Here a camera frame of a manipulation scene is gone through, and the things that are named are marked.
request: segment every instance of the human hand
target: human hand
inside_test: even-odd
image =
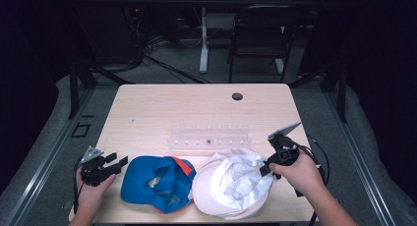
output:
[[[298,192],[307,196],[317,188],[325,188],[316,163],[303,150],[297,160],[290,166],[271,163],[269,168],[273,173],[282,175]]]
[[[77,170],[78,210],[70,225],[90,225],[103,201],[105,191],[113,184],[116,175],[110,175],[97,187],[83,184],[82,168]]]

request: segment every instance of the clear plastic tray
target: clear plastic tray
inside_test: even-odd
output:
[[[169,148],[173,151],[217,151],[230,147],[251,148],[248,126],[240,124],[179,124],[171,127]]]

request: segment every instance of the wire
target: wire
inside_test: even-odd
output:
[[[307,137],[319,148],[319,150],[322,152],[322,154],[323,154],[323,156],[325,157],[325,159],[326,159],[326,164],[327,164],[327,175],[325,176],[325,175],[322,175],[322,173],[321,173],[321,175],[322,175],[322,179],[323,179],[323,182],[324,182],[324,184],[325,184],[325,186],[327,186],[328,185],[328,179],[329,179],[329,177],[330,177],[330,164],[329,164],[329,161],[328,161],[328,155],[326,154],[326,152],[325,152],[325,150],[319,145],[319,143],[315,140],[315,139],[313,139],[311,136],[309,136],[309,135],[307,135]],[[319,162],[319,160],[316,158],[316,156],[314,155],[314,153],[313,153],[313,151],[310,149],[310,148],[308,148],[307,146],[305,146],[305,145],[301,145],[301,144],[299,144],[299,143],[297,143],[297,142],[295,142],[295,141],[293,141],[292,139],[289,139],[297,148],[299,148],[299,149],[302,149],[307,155],[309,155],[312,159],[313,159],[313,161],[316,163],[316,165],[318,165],[318,166],[320,166],[320,168],[323,168],[321,165],[320,165],[320,162]],[[310,222],[309,222],[309,226],[313,226],[314,224],[315,224],[315,222],[316,222],[316,219],[317,219],[317,214],[316,214],[316,211],[314,211],[313,212],[313,215],[312,215],[312,217],[311,217],[311,219],[310,219]]]
[[[191,41],[191,40],[197,40],[197,42],[195,44],[193,44],[193,45],[188,45],[187,43],[185,43],[185,41]],[[180,38],[179,42],[181,42],[181,45],[183,45],[185,47],[192,48],[192,47],[198,46],[200,44],[200,42],[202,42],[202,40],[203,40],[202,37],[196,38],[196,39],[192,39],[192,38],[182,39],[182,38]]]
[[[146,55],[152,54],[159,48],[158,44],[165,41],[166,40],[164,40],[161,36],[155,36],[154,38],[151,38],[150,40],[148,40],[147,45],[144,47],[144,53]]]
[[[113,74],[117,74],[117,73],[121,73],[121,72],[126,72],[126,71],[131,71],[131,70],[137,68],[138,66],[140,66],[141,63],[142,62],[140,62],[140,61],[136,61],[136,62],[133,62],[133,63],[127,65],[126,67],[122,67],[122,68],[116,68],[116,69],[108,69],[108,68],[106,68],[106,71],[111,72]]]
[[[173,77],[177,78],[178,81],[180,81],[182,84],[184,84],[185,82],[183,80],[181,80],[181,78],[179,78],[177,75],[175,75],[173,72],[171,72],[170,70],[167,70],[169,72],[169,74],[171,74]]]
[[[210,81],[208,81],[208,80],[206,80],[204,78],[196,77],[196,76],[193,76],[191,74],[188,74],[188,73],[185,73],[183,71],[180,71],[178,69],[175,69],[172,66],[169,66],[169,65],[167,65],[167,64],[165,64],[163,62],[160,62],[160,61],[158,61],[158,60],[156,60],[156,59],[154,59],[154,58],[152,58],[152,57],[150,57],[148,55],[144,55],[144,57],[147,58],[147,59],[149,59],[149,61],[152,62],[153,64],[155,64],[157,66],[160,66],[160,67],[164,68],[167,71],[175,72],[175,73],[177,73],[177,74],[179,74],[179,75],[181,75],[181,76],[183,76],[185,78],[188,78],[188,79],[190,79],[190,80],[192,80],[192,81],[194,81],[194,82],[196,82],[198,84],[205,84],[205,83],[209,83],[210,84]]]
[[[319,148],[319,150],[322,152],[323,156],[325,157],[326,160],[326,165],[328,168],[328,172],[327,172],[327,177],[326,177],[326,182],[325,185],[328,185],[328,179],[330,178],[330,163],[328,161],[328,155],[326,154],[325,150],[322,148],[322,146],[315,140],[313,139],[311,136],[307,135],[307,137]]]
[[[86,182],[85,182],[85,181],[83,181],[83,183],[81,184],[80,189],[79,189],[78,194],[77,194],[77,199],[78,199],[78,197],[80,196],[80,194],[81,194],[81,190],[83,189],[83,186],[84,186],[84,184],[85,184],[85,183],[86,183]]]
[[[80,164],[80,161],[83,159],[82,156],[80,156],[77,159],[76,164],[74,165],[74,173],[73,173],[73,185],[74,185],[74,214],[77,213],[77,209],[78,209],[78,196],[80,195],[79,190],[77,188],[77,170],[78,170],[78,166]]]

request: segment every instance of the baseball cap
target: baseball cap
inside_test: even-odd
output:
[[[197,209],[227,220],[255,216],[273,182],[271,174],[261,175],[264,161],[249,148],[217,152],[194,178],[192,191]]]
[[[188,195],[195,175],[188,160],[139,156],[126,170],[120,195],[128,203],[151,204],[161,213],[171,213],[190,203]]]

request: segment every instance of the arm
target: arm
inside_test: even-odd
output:
[[[291,166],[272,163],[269,168],[306,197],[323,225],[358,225],[328,191],[316,164],[303,151]]]
[[[70,222],[71,226],[91,225],[100,209],[105,191],[113,184],[115,179],[116,175],[113,174],[97,187],[83,185],[81,168],[77,170],[77,189],[80,192],[79,206],[76,216]]]

